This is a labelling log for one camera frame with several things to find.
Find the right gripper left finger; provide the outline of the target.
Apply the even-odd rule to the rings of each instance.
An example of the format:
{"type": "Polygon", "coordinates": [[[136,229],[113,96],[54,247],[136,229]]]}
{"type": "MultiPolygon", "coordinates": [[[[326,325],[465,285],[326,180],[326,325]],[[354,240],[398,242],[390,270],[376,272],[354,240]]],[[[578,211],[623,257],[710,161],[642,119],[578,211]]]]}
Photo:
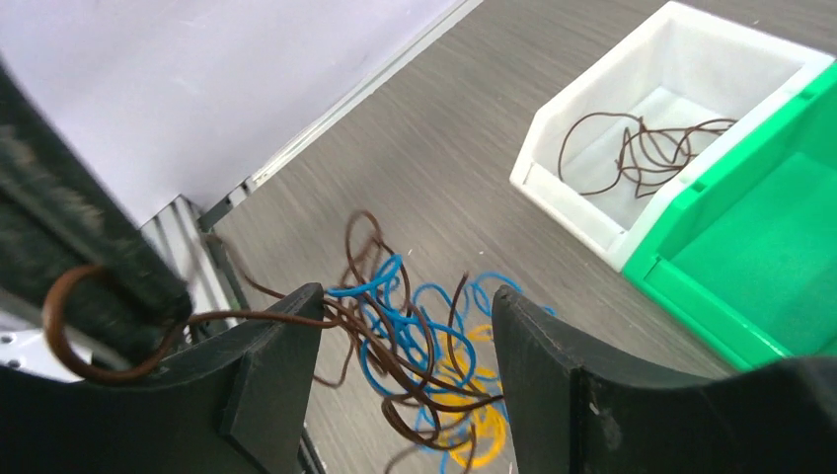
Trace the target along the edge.
{"type": "Polygon", "coordinates": [[[122,386],[1,371],[5,473],[296,473],[323,288],[274,305],[302,324],[247,321],[122,386]]]}

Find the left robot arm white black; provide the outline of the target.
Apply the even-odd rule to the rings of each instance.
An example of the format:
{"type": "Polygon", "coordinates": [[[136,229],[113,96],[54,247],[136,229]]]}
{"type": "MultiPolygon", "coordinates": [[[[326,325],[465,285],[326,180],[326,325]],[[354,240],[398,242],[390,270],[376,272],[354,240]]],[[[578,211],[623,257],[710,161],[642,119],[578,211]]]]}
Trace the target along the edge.
{"type": "Polygon", "coordinates": [[[153,364],[191,312],[186,283],[3,70],[2,364],[61,381],[153,364]]]}

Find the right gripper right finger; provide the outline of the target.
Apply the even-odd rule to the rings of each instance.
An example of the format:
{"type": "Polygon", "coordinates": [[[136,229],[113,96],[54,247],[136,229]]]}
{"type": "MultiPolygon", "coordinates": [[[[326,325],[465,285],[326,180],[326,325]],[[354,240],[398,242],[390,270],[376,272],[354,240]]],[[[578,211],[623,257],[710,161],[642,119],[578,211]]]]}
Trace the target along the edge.
{"type": "Polygon", "coordinates": [[[710,379],[621,351],[509,286],[493,332],[522,473],[832,473],[836,361],[710,379]]]}

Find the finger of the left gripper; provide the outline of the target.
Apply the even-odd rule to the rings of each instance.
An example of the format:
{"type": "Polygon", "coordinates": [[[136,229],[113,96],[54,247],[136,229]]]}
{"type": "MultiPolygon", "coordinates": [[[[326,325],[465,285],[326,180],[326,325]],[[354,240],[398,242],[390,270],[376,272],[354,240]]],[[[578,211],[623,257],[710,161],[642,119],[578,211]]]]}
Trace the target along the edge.
{"type": "Polygon", "coordinates": [[[189,318],[186,284],[1,73],[1,286],[36,308],[66,272],[101,266],[70,293],[63,321],[131,364],[189,318]]]}

